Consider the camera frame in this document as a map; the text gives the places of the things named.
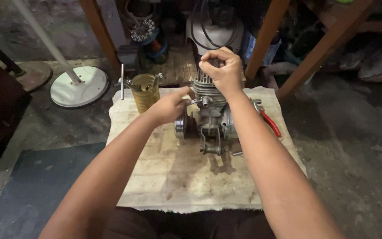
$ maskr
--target white round base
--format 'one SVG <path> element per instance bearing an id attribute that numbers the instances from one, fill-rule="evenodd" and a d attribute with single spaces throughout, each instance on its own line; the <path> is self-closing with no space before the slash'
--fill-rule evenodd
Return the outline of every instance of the white round base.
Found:
<path id="1" fill-rule="evenodd" d="M 61 74 L 51 86 L 51 99 L 64 108 L 78 108 L 97 101 L 106 92 L 109 82 L 107 75 L 93 66 L 73 69 L 81 83 L 73 85 L 67 73 Z"/>

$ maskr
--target pliers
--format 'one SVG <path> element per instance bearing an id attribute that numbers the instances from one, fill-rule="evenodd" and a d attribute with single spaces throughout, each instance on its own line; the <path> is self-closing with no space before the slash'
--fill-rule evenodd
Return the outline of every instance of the pliers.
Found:
<path id="1" fill-rule="evenodd" d="M 262 103 L 261 100 L 251 100 L 254 108 L 257 110 L 257 112 L 263 117 L 263 120 L 272 128 L 273 132 L 277 137 L 281 137 L 281 132 L 279 131 L 278 127 L 276 126 L 275 122 L 271 118 L 269 118 L 268 115 L 265 113 L 265 109 L 263 106 L 259 106 L 259 104 Z"/>

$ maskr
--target white pole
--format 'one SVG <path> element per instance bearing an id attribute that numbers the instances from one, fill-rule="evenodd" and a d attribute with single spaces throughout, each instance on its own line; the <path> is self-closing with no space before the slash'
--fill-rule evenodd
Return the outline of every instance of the white pole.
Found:
<path id="1" fill-rule="evenodd" d="M 76 75 L 76 73 L 73 71 L 73 68 L 66 61 L 66 58 L 63 57 L 60 50 L 51 41 L 50 37 L 41 27 L 38 20 L 36 20 L 33 14 L 26 7 L 23 0 L 13 0 L 13 3 L 19 9 L 20 13 L 23 14 L 23 16 L 29 22 L 29 25 L 33 28 L 33 30 L 35 30 L 36 34 L 38 34 L 38 36 L 41 38 L 42 42 L 44 42 L 45 46 L 48 48 L 48 50 L 51 52 L 54 58 L 60 63 L 64 71 L 72 79 L 73 84 L 74 85 L 79 84 L 79 81 L 80 81 L 79 77 Z"/>

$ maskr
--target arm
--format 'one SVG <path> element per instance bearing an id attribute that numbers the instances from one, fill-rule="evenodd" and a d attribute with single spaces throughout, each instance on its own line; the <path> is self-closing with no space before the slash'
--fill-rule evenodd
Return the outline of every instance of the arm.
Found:
<path id="1" fill-rule="evenodd" d="M 206 62 L 218 57 L 225 66 Z M 277 238 L 344 238 L 287 149 L 240 87 L 241 60 L 229 49 L 209 51 L 200 68 L 226 97 L 247 166 Z"/>
<path id="2" fill-rule="evenodd" d="M 189 87 L 138 116 L 86 167 L 41 232 L 44 238 L 99 238 L 153 130 L 174 121 L 194 96 Z"/>

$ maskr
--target engine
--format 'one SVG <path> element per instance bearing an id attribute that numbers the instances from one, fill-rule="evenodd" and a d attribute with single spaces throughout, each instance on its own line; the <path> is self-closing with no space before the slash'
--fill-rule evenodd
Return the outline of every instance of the engine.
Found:
<path id="1" fill-rule="evenodd" d="M 227 145 L 238 140 L 225 97 L 204 72 L 198 71 L 194 79 L 194 92 L 200 109 L 196 118 L 187 110 L 175 120 L 175 135 L 185 140 L 200 137 L 203 154 L 221 155 Z"/>

